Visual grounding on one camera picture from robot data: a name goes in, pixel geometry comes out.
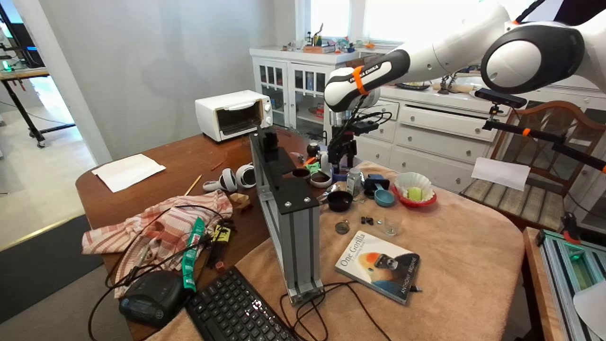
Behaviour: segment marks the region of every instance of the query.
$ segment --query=white paper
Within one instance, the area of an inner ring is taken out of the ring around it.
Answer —
[[[606,280],[577,292],[573,302],[577,314],[589,329],[600,339],[606,340]]]
[[[523,191],[529,173],[530,167],[523,164],[477,158],[471,177]]]
[[[166,167],[142,154],[123,158],[93,169],[112,192],[118,192],[148,178]]]

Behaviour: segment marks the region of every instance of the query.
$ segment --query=tennis ball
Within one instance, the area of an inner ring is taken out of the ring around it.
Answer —
[[[408,189],[408,199],[413,201],[423,200],[423,191],[418,187],[411,187]]]

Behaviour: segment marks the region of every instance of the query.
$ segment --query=pencil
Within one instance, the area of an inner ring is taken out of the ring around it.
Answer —
[[[198,175],[198,178],[196,179],[196,181],[194,181],[193,184],[191,184],[190,188],[187,190],[187,192],[185,192],[184,195],[189,195],[189,192],[191,192],[191,189],[198,183],[198,181],[200,181],[201,177],[202,177],[202,174]]]

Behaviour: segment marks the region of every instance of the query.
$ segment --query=drawer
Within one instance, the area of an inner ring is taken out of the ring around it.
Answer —
[[[477,158],[483,157],[490,147],[487,142],[410,127],[402,123],[396,129],[395,143],[471,164],[475,164]]]
[[[400,104],[398,102],[389,102],[386,100],[378,100],[374,106],[364,108],[360,110],[360,113],[372,113],[372,112],[391,112],[390,120],[396,121],[398,119],[398,109]]]
[[[366,137],[356,137],[358,158],[389,167],[391,144]]]
[[[389,168],[402,173],[423,174],[434,186],[451,192],[464,190],[472,181],[473,166],[470,164],[403,147],[394,147],[390,159]]]
[[[488,142],[494,140],[497,131],[496,129],[482,129],[485,120],[481,118],[418,109],[404,105],[400,107],[398,121],[409,126],[426,128]]]
[[[398,123],[396,121],[387,121],[379,126],[379,129],[373,130],[368,133],[369,136],[377,138],[379,140],[393,142],[393,135],[396,132]]]

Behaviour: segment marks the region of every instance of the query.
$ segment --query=wooden chair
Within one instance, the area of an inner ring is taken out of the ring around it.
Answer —
[[[592,121],[577,106],[565,101],[512,111],[507,123],[515,124],[518,120],[521,127],[558,135],[566,133],[566,144],[587,154],[593,152],[606,130],[605,125]],[[491,158],[502,155],[503,161],[530,166],[524,191],[475,179],[460,194],[499,211],[520,230],[526,226],[560,230],[564,197],[583,164],[560,156],[551,149],[552,145],[532,137],[501,133]]]

